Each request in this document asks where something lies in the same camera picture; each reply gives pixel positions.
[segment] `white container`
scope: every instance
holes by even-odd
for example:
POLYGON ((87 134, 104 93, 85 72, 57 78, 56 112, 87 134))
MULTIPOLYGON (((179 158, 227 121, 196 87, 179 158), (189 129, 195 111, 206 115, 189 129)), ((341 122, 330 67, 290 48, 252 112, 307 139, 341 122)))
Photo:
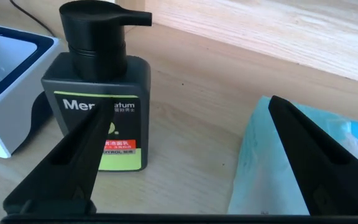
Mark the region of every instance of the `white container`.
POLYGON ((0 157, 52 115, 40 80, 60 52, 56 38, 0 26, 0 157))

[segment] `black cable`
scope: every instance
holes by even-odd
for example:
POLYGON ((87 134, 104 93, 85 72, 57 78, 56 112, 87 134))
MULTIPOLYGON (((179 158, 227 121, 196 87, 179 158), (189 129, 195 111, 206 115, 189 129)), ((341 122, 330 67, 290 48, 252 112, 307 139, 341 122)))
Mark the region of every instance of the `black cable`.
POLYGON ((53 33, 53 31, 50 30, 49 27, 46 26, 43 22, 39 21, 39 19, 35 18, 32 14, 28 13, 26 10, 24 10, 23 8, 21 8, 20 6, 18 6, 13 0, 9 0, 9 1, 12 3, 12 5, 13 5, 16 9, 20 10, 21 12, 23 12, 24 14, 26 14, 27 16, 29 16, 31 19, 33 19, 35 22, 37 22, 38 24, 40 24, 44 29, 46 29, 46 30, 50 33, 50 35, 52 35, 52 37, 56 37, 56 35, 53 33))

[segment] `black plastic piece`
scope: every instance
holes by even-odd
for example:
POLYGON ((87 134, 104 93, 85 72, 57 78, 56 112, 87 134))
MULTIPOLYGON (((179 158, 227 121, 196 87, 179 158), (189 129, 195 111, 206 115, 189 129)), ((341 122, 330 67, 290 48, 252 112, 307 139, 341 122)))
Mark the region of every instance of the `black plastic piece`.
POLYGON ((358 160, 277 96, 270 114, 311 216, 94 214, 90 197, 113 105, 98 104, 16 187, 1 223, 358 223, 358 160))
POLYGON ((124 26, 151 26, 152 14, 106 1, 72 1, 60 17, 74 68, 90 82, 106 82, 127 69, 124 26))
POLYGON ((114 100, 106 99, 34 168, 4 201, 7 214, 88 214, 114 100))
POLYGON ((358 159, 287 100, 268 108, 310 215, 358 215, 358 159))

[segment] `light blue package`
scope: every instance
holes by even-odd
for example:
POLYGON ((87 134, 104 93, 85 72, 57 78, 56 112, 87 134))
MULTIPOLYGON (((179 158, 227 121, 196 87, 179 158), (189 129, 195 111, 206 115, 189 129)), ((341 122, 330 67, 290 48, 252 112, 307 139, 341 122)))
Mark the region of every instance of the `light blue package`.
MULTIPOLYGON (((228 214, 309 215, 287 155, 262 97, 253 112, 239 153, 228 214)), ((358 122, 293 103, 358 158, 358 122)))

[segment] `pump nozzle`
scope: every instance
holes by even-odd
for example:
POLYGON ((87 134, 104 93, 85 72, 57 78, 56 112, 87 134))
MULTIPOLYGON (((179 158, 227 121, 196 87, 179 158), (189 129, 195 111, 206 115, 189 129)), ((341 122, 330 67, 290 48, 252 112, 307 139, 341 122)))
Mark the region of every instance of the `pump nozzle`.
POLYGON ((149 12, 106 1, 72 1, 60 7, 66 40, 79 76, 107 81, 126 72, 126 25, 151 26, 149 12))

